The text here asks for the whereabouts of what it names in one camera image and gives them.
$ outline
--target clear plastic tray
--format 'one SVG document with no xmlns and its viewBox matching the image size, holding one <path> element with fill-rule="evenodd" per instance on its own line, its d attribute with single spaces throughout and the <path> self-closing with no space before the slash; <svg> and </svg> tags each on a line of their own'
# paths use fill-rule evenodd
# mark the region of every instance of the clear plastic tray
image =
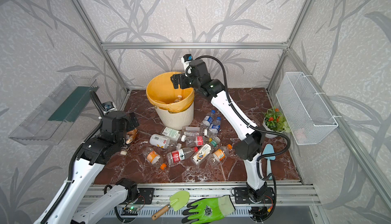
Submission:
<svg viewBox="0 0 391 224">
<path fill-rule="evenodd" d="M 24 145 L 57 145 L 97 90 L 96 79 L 68 76 L 9 138 Z"/>
</svg>

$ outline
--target marble floor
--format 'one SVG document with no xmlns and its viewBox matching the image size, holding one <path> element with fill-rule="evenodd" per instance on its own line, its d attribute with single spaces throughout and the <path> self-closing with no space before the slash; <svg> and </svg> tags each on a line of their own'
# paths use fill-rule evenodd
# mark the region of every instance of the marble floor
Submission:
<svg viewBox="0 0 391 224">
<path fill-rule="evenodd" d="M 232 99 L 242 109 L 242 111 L 257 125 L 262 124 L 264 118 L 262 112 L 271 107 L 267 98 L 266 90 L 256 89 L 229 89 Z M 194 100 L 194 120 L 191 126 L 199 126 L 201 120 L 207 112 L 215 109 L 206 99 L 195 94 Z M 212 166 L 203 162 L 200 166 L 195 166 L 190 159 L 181 161 L 179 164 L 168 167 L 166 170 L 154 168 L 142 156 L 142 151 L 146 147 L 152 147 L 157 153 L 163 156 L 168 150 L 153 147 L 149 144 L 152 134 L 159 134 L 164 128 L 154 107 L 149 103 L 145 90 L 132 90 L 129 100 L 125 106 L 125 111 L 135 112 L 140 126 L 136 140 L 131 143 L 127 156 L 116 153 L 99 175 L 95 179 L 95 184 L 114 184 L 121 178 L 128 178 L 137 183 L 163 183 L 163 182 L 216 182 L 216 181 L 246 181 L 247 175 L 243 160 L 239 158 L 235 151 L 231 151 L 222 164 Z M 222 145 L 235 144 L 239 142 L 235 131 L 224 116 L 221 116 L 221 131 L 219 138 Z M 285 142 L 277 137 L 275 139 L 265 139 L 263 147 L 271 143 L 275 152 L 284 148 Z M 276 180 L 299 180 L 296 167 L 288 152 L 276 156 L 276 160 L 271 161 L 272 172 Z M 262 160 L 262 169 L 266 173 L 266 159 Z"/>
</svg>

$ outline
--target white wire basket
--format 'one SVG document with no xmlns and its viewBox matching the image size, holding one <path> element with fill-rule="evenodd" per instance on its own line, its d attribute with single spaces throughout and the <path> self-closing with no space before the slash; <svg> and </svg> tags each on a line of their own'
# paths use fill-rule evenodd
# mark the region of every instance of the white wire basket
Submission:
<svg viewBox="0 0 391 224">
<path fill-rule="evenodd" d="M 316 144 L 338 123 L 302 72 L 286 72 L 276 97 L 298 145 Z"/>
</svg>

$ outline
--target leaf pattern wallpaper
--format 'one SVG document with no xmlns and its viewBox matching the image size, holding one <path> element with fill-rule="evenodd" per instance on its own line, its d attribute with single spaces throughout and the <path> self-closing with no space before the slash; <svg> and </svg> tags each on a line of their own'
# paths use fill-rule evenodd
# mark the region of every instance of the leaf pattern wallpaper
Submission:
<svg viewBox="0 0 391 224">
<path fill-rule="evenodd" d="M 56 146 L 21 145 L 8 135 L 70 74 L 96 78 L 102 101 L 120 105 L 126 91 L 69 0 L 0 0 L 0 36 L 0 223 L 30 224 L 98 116 L 88 104 Z"/>
<path fill-rule="evenodd" d="M 391 0 L 316 0 L 293 49 L 391 180 Z M 296 71 L 287 60 L 284 70 Z M 271 94 L 275 95 L 283 72 Z M 391 223 L 391 214 L 339 134 L 293 146 L 331 223 Z"/>
<path fill-rule="evenodd" d="M 81 0 L 104 42 L 285 42 L 304 0 Z M 265 87 L 281 50 L 110 50 L 130 88 L 181 71 L 180 58 L 214 55 L 230 87 Z M 214 78 L 220 67 L 209 62 Z"/>
</svg>

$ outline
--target green glove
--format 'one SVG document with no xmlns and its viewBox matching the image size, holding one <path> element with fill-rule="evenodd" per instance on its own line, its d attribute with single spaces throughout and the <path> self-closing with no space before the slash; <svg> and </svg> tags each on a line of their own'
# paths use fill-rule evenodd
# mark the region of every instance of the green glove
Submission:
<svg viewBox="0 0 391 224">
<path fill-rule="evenodd" d="M 187 205 L 183 215 L 189 215 L 182 219 L 182 223 L 197 219 L 191 224 L 209 223 L 223 219 L 235 211 L 229 195 L 219 198 L 204 198 Z"/>
</svg>

